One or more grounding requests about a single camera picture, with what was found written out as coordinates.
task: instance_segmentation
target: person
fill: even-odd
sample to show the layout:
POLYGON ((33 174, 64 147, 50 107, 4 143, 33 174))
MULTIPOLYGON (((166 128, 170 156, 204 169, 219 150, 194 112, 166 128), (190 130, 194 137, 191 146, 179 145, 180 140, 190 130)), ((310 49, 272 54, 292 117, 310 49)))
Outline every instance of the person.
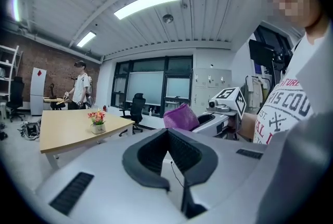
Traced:
POLYGON ((76 62, 75 65, 79 76, 75 81, 75 85, 68 92, 68 95, 73 94, 72 102, 68 103, 69 110, 85 109, 86 93, 90 87, 88 75, 85 72, 86 64, 83 61, 76 62))
MULTIPOLYGON (((321 47, 324 39, 331 36, 329 17, 319 0, 271 1, 287 19, 305 29, 305 36, 293 49, 284 78, 274 87, 258 115, 245 113, 243 116, 238 133, 254 143, 265 144, 275 133, 289 130, 298 121, 313 114, 297 75, 321 47)), ((235 122, 230 120, 229 126, 235 127, 235 122)))

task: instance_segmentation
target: desk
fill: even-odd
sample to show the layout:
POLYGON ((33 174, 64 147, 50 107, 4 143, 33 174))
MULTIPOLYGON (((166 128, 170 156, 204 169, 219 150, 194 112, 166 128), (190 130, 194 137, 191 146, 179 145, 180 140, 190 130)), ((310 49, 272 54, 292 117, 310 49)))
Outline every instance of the desk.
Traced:
POLYGON ((57 98, 55 98, 55 99, 50 99, 50 98, 48 98, 48 97, 44 97, 44 102, 56 102, 56 103, 58 103, 58 102, 61 102, 61 101, 63 101, 63 98, 61 98, 61 97, 57 97, 57 98))
POLYGON ((132 135, 133 124, 131 120, 120 118, 106 113, 106 132, 95 135, 90 131, 91 120, 88 119, 88 110, 44 110, 40 132, 40 151, 46 157, 52 168, 57 169, 58 164, 54 155, 97 142, 108 136, 120 133, 127 129, 132 135))

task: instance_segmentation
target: window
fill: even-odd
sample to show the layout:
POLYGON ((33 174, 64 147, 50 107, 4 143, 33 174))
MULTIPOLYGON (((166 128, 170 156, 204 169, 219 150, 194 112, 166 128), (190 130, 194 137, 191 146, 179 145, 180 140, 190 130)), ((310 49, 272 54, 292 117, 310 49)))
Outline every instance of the window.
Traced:
POLYGON ((189 98, 190 78, 171 78, 167 77, 166 97, 168 98, 189 98))
POLYGON ((118 74, 127 74, 129 71, 129 64, 128 63, 123 63, 119 65, 119 71, 118 74))
POLYGON ((118 77, 114 82, 114 91, 118 93, 125 93, 126 77, 118 77))
POLYGON ((144 94, 146 104, 161 106, 163 72, 131 72, 127 88, 127 102, 132 102, 136 93, 144 94))
POLYGON ((164 60, 138 61, 133 63, 133 72, 163 72, 164 60))
POLYGON ((190 59, 169 59, 168 73, 191 73, 192 60, 190 59))
MULTIPOLYGON (((288 39, 285 36, 280 35, 266 27, 258 26, 258 28, 254 32, 255 39, 259 42, 266 43, 272 46, 277 53, 278 56, 291 56, 291 48, 288 42, 288 39)), ((275 63, 275 77, 276 83, 280 82, 280 70, 284 67, 284 64, 275 63)), ((255 64, 255 72, 260 73, 260 66, 255 64)))
POLYGON ((117 63, 111 105, 130 108, 136 93, 146 99, 143 114, 163 117, 182 103, 190 105, 192 63, 192 56, 117 63))

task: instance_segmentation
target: fluorescent light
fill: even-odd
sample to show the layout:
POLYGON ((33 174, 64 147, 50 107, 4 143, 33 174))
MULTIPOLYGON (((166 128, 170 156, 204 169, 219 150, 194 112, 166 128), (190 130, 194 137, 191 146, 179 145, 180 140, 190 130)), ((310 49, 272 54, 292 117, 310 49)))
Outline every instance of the fluorescent light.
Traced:
POLYGON ((13 17, 15 21, 20 21, 18 0, 12 0, 13 17))
POLYGON ((93 39, 96 36, 95 33, 90 31, 86 34, 84 38, 81 39, 81 41, 77 44, 78 47, 83 47, 85 44, 87 44, 91 39, 93 39))
POLYGON ((114 15, 118 17, 119 20, 151 6, 155 6, 165 2, 173 2, 173 1, 180 1, 180 0, 138 0, 132 2, 131 4, 126 5, 125 7, 121 8, 120 10, 116 11, 114 15))

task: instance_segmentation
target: purple bag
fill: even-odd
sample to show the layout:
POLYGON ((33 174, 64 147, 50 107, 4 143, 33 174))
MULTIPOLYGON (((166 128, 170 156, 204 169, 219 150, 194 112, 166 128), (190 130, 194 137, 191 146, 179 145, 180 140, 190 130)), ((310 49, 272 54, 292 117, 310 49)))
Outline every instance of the purple bag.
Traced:
POLYGON ((199 126, 199 121, 188 104, 181 104, 177 109, 165 112, 163 115, 164 125, 166 128, 180 128, 192 130, 199 126))

